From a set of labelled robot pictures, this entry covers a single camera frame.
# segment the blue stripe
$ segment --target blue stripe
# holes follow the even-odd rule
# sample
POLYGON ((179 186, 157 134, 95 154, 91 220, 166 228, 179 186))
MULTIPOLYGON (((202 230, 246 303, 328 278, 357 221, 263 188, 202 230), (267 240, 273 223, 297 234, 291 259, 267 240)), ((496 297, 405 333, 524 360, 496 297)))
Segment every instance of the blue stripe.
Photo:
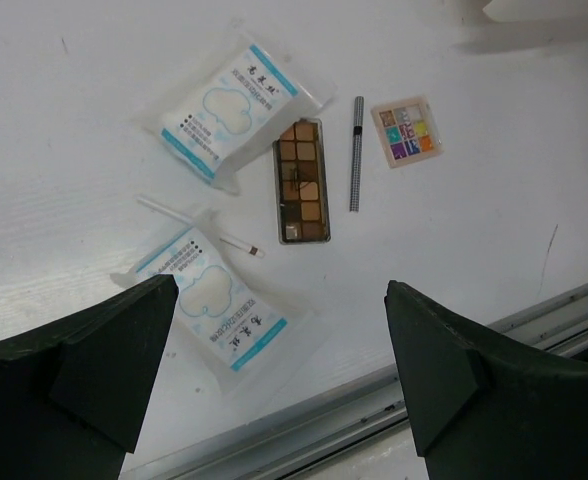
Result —
POLYGON ((205 162, 198 158, 192 153, 192 151, 183 145, 178 138, 172 135, 166 128, 161 132, 162 137, 169 142, 175 149, 179 151, 181 155, 187 158, 192 164, 199 169, 199 171, 207 178, 212 180, 214 178, 214 172, 205 165, 205 162))
POLYGON ((160 257, 161 255, 163 255, 168 248, 170 248, 174 243, 176 243, 176 241, 181 238, 183 235, 185 235, 187 232, 189 232, 192 228, 194 227, 188 227, 186 230, 183 230, 181 233, 179 233, 176 237, 174 237, 172 240, 170 240, 169 242, 167 242, 167 244, 162 247, 159 252, 154 255, 152 258, 150 258, 147 262, 145 262, 143 265, 141 265, 137 270, 136 273, 141 273, 141 270, 143 270, 145 267, 147 267, 150 263, 152 263, 154 260, 156 260, 158 257, 160 257))
POLYGON ((276 322, 276 324, 263 336, 263 338, 256 342, 252 348, 245 352, 245 355, 239 358, 234 363, 234 365, 232 365, 232 370, 238 372, 243 367, 243 365, 254 358, 258 352, 263 350, 272 340, 274 340, 274 337, 285 328, 285 325, 287 325, 287 321, 284 318, 281 318, 278 322, 276 322))
POLYGON ((289 82, 289 80, 285 78, 285 75, 279 72, 278 68, 274 66, 274 64, 270 61, 269 58, 267 58, 267 56, 261 51, 260 48, 258 48, 256 45, 252 45, 250 47, 250 50, 254 55, 256 55, 256 58, 258 58, 261 61, 261 63, 265 65, 265 68, 267 68, 269 72, 272 75, 274 75, 279 82, 281 82, 281 85, 285 87, 285 90, 290 92, 290 95, 292 95, 293 97, 298 95, 298 90, 296 90, 294 85, 292 85, 289 82))

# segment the transparent plastic bag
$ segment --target transparent plastic bag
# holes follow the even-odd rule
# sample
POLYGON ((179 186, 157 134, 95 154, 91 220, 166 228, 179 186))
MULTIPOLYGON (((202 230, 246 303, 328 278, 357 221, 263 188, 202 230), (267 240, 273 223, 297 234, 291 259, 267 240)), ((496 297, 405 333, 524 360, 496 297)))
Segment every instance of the transparent plastic bag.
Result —
POLYGON ((190 349, 214 374, 224 397, 233 400, 231 409, 250 421, 331 329, 300 302, 294 306, 250 289, 221 255, 210 215, 194 216, 195 225, 126 274, 111 277, 129 288, 156 274, 174 275, 180 292, 174 322, 186 328, 190 349))
POLYGON ((335 91, 299 53, 235 19, 206 61, 141 119, 199 178, 238 194, 236 171, 335 91))

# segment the checkered pen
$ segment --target checkered pen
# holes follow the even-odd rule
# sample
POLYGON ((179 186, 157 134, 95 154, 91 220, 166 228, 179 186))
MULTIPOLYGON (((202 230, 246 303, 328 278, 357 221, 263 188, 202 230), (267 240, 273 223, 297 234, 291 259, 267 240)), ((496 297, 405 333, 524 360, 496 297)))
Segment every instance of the checkered pen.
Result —
POLYGON ((352 133, 352 188, 350 191, 350 212, 358 212, 361 196, 361 155, 363 149, 363 107, 365 99, 354 100, 354 131, 352 133))

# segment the small square palette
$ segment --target small square palette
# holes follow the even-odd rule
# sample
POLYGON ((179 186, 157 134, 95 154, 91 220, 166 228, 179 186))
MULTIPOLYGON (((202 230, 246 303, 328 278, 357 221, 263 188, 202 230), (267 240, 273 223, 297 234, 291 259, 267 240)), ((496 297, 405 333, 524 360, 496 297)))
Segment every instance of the small square palette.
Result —
POLYGON ((372 109, 372 117, 390 168, 443 153, 425 97, 379 105, 372 109))
POLYGON ((330 240, 321 122, 305 119, 274 142, 279 237, 283 244, 330 240))

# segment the cloud-shaped outline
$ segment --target cloud-shaped outline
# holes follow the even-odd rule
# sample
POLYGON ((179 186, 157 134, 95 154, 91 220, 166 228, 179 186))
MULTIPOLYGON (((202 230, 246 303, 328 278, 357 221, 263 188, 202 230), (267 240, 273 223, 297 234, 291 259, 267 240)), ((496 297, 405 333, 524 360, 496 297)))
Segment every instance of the cloud-shaped outline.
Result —
POLYGON ((240 90, 236 90, 234 88, 220 88, 220 87, 216 87, 216 88, 212 88, 211 90, 209 90, 204 96, 203 96, 203 108, 205 109, 205 111, 207 113, 209 113, 210 115, 212 115, 214 118, 216 118, 216 121, 218 123, 221 123, 223 125, 223 128, 225 128, 225 130, 227 130, 227 133, 229 133, 230 135, 242 135, 243 133, 249 132, 250 129, 252 128, 252 116, 250 115, 250 110, 252 108, 252 104, 250 103, 249 99, 243 94, 243 92, 241 92, 240 90), (247 128, 241 132, 238 133, 234 133, 232 132, 228 127, 227 124, 215 113, 212 112, 209 108, 207 108, 207 106, 205 105, 207 103, 207 97, 212 93, 215 92, 217 90, 226 92, 226 93, 238 93, 241 97, 243 97, 245 99, 245 101, 247 102, 247 108, 246 109, 242 109, 238 114, 242 115, 242 116, 246 116, 250 123, 247 126, 247 128))
POLYGON ((179 295, 178 306, 181 309, 181 311, 185 315, 187 315, 188 317, 198 318, 198 317, 202 317, 203 315, 206 315, 206 316, 208 316, 210 318, 220 317, 221 315, 223 315, 227 311, 228 308, 230 308, 230 305, 232 304, 232 287, 233 287, 233 283, 234 282, 232 282, 232 277, 230 276, 230 274, 224 268, 219 267, 218 265, 211 265, 211 266, 207 267, 205 270, 203 270, 203 273, 201 273, 201 276, 200 277, 194 279, 194 281, 188 287, 185 287, 183 289, 183 291, 179 295), (227 278, 229 279, 230 286, 229 286, 228 292, 227 292, 227 298, 228 298, 227 306, 220 313, 218 313, 218 315, 210 315, 210 313, 207 311, 207 306, 203 306, 203 311, 202 311, 202 313, 200 315, 190 315, 183 308, 183 304, 181 302, 181 297, 184 296, 185 292, 187 292, 188 290, 194 288, 194 286, 199 282, 199 280, 201 280, 207 274, 207 272, 209 270, 213 269, 213 268, 215 268, 217 270, 221 270, 227 276, 227 278))

